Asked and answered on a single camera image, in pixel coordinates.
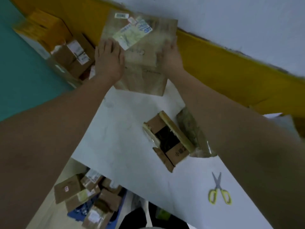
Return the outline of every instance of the scissors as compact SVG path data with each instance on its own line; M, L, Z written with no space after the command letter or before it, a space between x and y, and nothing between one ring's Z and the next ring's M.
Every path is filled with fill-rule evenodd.
M213 178L214 178L214 181L216 183L216 187L215 189L212 189L209 191L209 202L213 205L215 205L216 203L216 199L217 199L217 189L220 189L220 192L224 198L224 202L228 205L231 205L232 204L232 200L231 200L231 196L229 194L229 192L227 192L226 190L223 190L221 187L220 187L220 181L221 181L221 172L218 176L218 179L216 179L214 173L212 172L213 174Z

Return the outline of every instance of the left hand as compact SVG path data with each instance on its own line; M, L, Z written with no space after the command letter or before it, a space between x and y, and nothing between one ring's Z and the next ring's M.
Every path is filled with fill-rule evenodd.
M114 85L124 73L124 50L112 39L101 40L95 47L95 74L103 76Z

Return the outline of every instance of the orange box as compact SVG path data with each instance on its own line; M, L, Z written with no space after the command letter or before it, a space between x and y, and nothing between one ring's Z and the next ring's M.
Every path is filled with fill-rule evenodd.
M36 9L23 22L13 27L34 50L48 59L55 46L70 41L72 35L65 23L46 12Z

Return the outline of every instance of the hand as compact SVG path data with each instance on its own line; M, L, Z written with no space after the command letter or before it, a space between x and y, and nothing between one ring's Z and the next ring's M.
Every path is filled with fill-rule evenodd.
M124 73L124 50L114 40L101 40L95 48L95 74L114 85Z
M172 43L166 40L162 52L157 53L157 58L161 72L167 77L175 71L184 70L177 47L177 38Z

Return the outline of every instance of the white table surface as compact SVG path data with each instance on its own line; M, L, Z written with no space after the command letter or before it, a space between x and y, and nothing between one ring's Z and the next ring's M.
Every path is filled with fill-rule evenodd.
M187 157L170 173L152 149L142 124L164 110L175 121L185 106L168 81L163 97L116 90L112 87L94 116L72 158L200 228L272 228L219 157ZM208 201L215 188L212 172L222 172L217 202Z

